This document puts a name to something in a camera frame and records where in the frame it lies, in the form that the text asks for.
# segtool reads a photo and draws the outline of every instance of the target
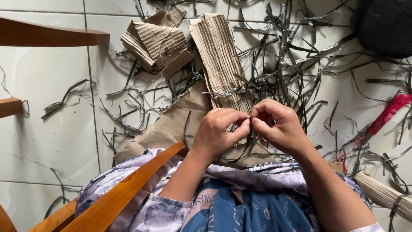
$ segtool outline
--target floral print garment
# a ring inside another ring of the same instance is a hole
[[[79,193],[75,215],[83,213],[162,151],[164,149],[148,149],[143,155],[127,159],[91,180]],[[162,178],[147,198],[137,194],[112,223],[110,231],[323,231],[297,163],[263,165],[248,170],[211,165],[193,201],[179,202],[157,196],[179,164]],[[370,202],[352,180],[337,175],[370,207]],[[371,231],[383,232],[383,229],[377,223],[354,230]]]

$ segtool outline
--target tile grout line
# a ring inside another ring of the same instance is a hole
[[[30,13],[52,13],[52,14],[83,14],[83,15],[101,15],[101,16],[120,16],[120,17],[140,17],[140,15],[129,15],[129,14],[103,14],[103,13],[76,13],[76,12],[52,12],[52,11],[28,11],[28,10],[10,10],[10,9],[0,9],[0,12],[30,12]],[[243,20],[239,19],[227,19],[228,22],[244,22]],[[267,21],[254,21],[254,20],[246,20],[246,22],[250,23],[269,23]],[[350,27],[350,25],[332,25],[335,27]]]
[[[8,183],[18,183],[18,184],[32,184],[32,185],[50,185],[50,186],[61,186],[60,184],[45,184],[45,183],[35,183],[35,182],[23,182],[23,181],[11,181],[11,180],[0,180],[0,182],[8,182]],[[77,187],[81,188],[81,186],[77,185],[63,185],[65,187]]]
[[[84,3],[83,0],[83,11],[84,11],[84,27],[87,30],[87,18],[86,18],[86,5]],[[96,137],[96,151],[97,151],[97,164],[99,166],[99,174],[101,174],[101,168],[100,168],[100,155],[99,155],[99,146],[97,144],[97,125],[96,125],[96,111],[95,109],[95,105],[94,105],[94,93],[93,93],[93,83],[92,83],[92,79],[91,79],[91,65],[90,65],[90,51],[89,51],[89,47],[87,46],[87,63],[89,64],[89,80],[90,80],[90,91],[91,91],[91,103],[92,103],[92,107],[93,107],[93,120],[94,120],[94,135]]]

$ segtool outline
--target woman's right hand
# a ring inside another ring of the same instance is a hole
[[[297,114],[277,101],[264,99],[257,103],[250,114],[253,129],[262,135],[275,148],[294,158],[313,149],[313,145],[303,131]],[[276,124],[269,127],[273,118]]]

